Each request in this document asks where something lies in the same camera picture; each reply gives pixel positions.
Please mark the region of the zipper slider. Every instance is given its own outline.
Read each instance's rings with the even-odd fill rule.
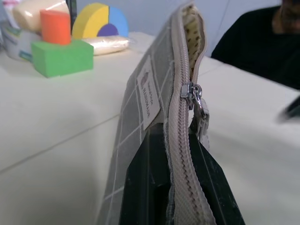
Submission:
[[[194,106],[196,110],[200,110],[202,118],[206,118],[206,114],[204,112],[201,97],[202,97],[202,88],[199,84],[194,84],[193,82],[189,82],[188,84],[184,84],[181,87],[180,97],[184,98],[187,101],[188,109],[193,110]]]

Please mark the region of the white table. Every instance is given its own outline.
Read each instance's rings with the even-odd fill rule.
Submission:
[[[93,71],[53,79],[0,53],[1,225],[93,224],[126,82],[154,39],[131,37]],[[247,225],[298,224],[300,125],[274,120],[297,92],[209,58],[199,72],[211,153]]]

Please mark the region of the person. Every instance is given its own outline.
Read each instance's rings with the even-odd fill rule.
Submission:
[[[300,89],[300,0],[242,15],[212,58]]]

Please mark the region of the blue foam arch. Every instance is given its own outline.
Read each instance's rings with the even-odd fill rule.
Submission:
[[[117,28],[120,36],[128,37],[128,23],[121,10],[109,7],[108,22]]]

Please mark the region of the grid pattern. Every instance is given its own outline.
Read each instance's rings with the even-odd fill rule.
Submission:
[[[119,224],[127,168],[147,132],[143,130],[143,113],[136,78],[148,56],[151,57],[155,86],[161,106],[159,114],[150,125],[151,127],[167,121],[173,92],[174,56],[171,20],[165,24],[127,82],[105,196],[97,221],[98,225]]]

